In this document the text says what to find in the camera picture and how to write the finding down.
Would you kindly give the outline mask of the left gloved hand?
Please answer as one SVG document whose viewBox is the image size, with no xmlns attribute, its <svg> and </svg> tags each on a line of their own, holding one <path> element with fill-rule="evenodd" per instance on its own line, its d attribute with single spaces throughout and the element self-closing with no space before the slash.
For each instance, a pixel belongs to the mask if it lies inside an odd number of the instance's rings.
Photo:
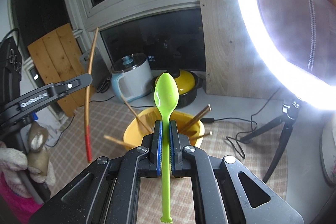
<svg viewBox="0 0 336 224">
<path fill-rule="evenodd" d="M 33 122 L 26 137 L 20 133 L 1 142 L 1 173 L 8 187 L 23 198 L 38 204 L 50 198 L 56 183 L 54 168 L 45 143 L 49 132 Z"/>
</svg>

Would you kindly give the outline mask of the pink sleeve forearm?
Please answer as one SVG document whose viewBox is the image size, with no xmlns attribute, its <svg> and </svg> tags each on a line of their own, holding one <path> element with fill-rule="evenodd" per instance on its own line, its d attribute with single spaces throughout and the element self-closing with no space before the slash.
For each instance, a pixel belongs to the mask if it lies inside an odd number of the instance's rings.
<svg viewBox="0 0 336 224">
<path fill-rule="evenodd" d="M 28 223 L 30 217 L 42 207 L 42 204 L 37 204 L 33 198 L 24 198 L 14 193 L 7 185 L 3 174 L 1 174 L 1 196 L 21 223 Z"/>
</svg>

